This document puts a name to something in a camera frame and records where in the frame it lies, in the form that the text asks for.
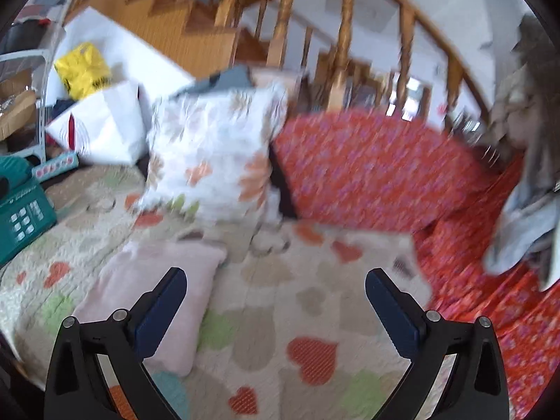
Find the pale pink knit sweater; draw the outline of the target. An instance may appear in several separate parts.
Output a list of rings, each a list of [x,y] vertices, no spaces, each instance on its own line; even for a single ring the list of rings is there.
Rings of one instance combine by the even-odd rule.
[[[188,376],[217,268],[227,250],[202,240],[129,242],[101,269],[73,312],[81,323],[133,311],[147,297],[133,326],[137,351],[154,371]]]

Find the teal storage box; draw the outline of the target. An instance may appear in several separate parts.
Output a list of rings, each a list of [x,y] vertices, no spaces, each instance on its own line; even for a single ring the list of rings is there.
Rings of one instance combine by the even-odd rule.
[[[32,173],[18,156],[1,156],[1,266],[57,224],[57,215]]]

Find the cream heart pattern quilt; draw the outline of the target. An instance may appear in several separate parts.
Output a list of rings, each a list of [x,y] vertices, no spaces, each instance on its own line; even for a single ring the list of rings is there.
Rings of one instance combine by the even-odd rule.
[[[409,235],[306,222],[248,229],[136,215],[136,168],[93,167],[51,188],[58,223],[1,270],[1,331],[38,382],[62,320],[105,319],[172,266],[185,316],[147,367],[183,419],[370,419],[404,375],[364,280],[380,267],[421,306],[432,289]]]

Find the wooden stair railing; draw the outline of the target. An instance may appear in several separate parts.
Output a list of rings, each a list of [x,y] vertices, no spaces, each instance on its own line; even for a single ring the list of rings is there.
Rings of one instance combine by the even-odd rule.
[[[377,107],[394,97],[399,112],[404,111],[409,98],[413,41],[416,29],[421,28],[446,57],[445,126],[452,124],[463,89],[468,89],[476,102],[476,116],[488,121],[488,104],[459,53],[410,0],[391,0],[399,8],[399,68],[384,80],[372,74],[370,62],[350,53],[355,0],[342,0],[336,38],[297,14],[292,9],[293,1],[211,0],[205,4],[200,0],[71,0],[64,20],[70,22],[85,9],[95,9],[196,78],[236,63],[284,69],[289,26],[295,24],[304,32],[301,70],[308,70],[312,41],[325,45],[318,54],[313,80],[323,90],[322,107],[342,109],[350,99],[349,88],[367,84],[376,91]]]

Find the cardboard box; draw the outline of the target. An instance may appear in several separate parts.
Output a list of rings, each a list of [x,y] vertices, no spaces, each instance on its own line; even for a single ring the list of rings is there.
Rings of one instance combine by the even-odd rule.
[[[1,81],[1,141],[35,123],[37,95],[31,83],[32,73],[29,68]]]

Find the white floral pillow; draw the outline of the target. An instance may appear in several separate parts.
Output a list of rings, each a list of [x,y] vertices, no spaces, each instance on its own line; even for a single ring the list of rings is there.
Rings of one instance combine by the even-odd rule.
[[[136,210],[167,209],[206,222],[279,221],[269,149],[287,110],[288,91],[275,80],[160,100],[147,135],[150,158]]]

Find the grey clothes pile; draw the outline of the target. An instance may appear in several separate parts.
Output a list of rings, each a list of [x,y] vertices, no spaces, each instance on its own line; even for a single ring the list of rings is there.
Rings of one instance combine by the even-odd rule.
[[[523,169],[483,266],[501,275],[528,262],[544,292],[559,281],[559,51],[535,16],[524,15],[518,29],[520,67],[500,84],[491,122],[507,147],[525,151]]]

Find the red floral bedsheet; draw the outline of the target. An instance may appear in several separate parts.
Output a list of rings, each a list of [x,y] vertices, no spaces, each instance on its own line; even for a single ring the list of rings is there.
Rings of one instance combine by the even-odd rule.
[[[433,307],[492,320],[514,415],[526,418],[559,364],[559,290],[541,290],[525,262],[499,276],[482,267],[522,156],[493,171],[420,122],[364,110],[290,119],[272,148],[300,218],[413,236]]]

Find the white paper bag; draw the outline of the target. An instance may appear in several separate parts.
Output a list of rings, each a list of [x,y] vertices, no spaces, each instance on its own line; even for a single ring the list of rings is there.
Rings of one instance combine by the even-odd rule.
[[[120,82],[77,101],[45,132],[84,164],[133,166],[148,151],[139,87]]]

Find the pastel dotted flat box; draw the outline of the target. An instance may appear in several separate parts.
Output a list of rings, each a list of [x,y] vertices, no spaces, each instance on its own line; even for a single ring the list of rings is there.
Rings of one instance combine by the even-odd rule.
[[[54,178],[58,175],[72,171],[79,166],[79,158],[74,152],[65,152],[43,164],[33,167],[31,174],[40,183]]]

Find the yellow plastic bag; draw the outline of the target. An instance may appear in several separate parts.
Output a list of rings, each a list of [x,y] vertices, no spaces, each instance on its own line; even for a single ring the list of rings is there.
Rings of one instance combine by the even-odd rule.
[[[82,100],[112,84],[112,72],[100,51],[81,43],[54,62],[64,89],[72,100]]]

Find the white metal shelf rack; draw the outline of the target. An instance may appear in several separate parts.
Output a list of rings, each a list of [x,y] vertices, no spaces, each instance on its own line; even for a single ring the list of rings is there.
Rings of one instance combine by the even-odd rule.
[[[48,75],[53,64],[53,49],[35,48],[1,55],[1,139],[31,127],[35,131],[28,146],[9,154],[36,158],[39,164],[46,155],[46,93]]]

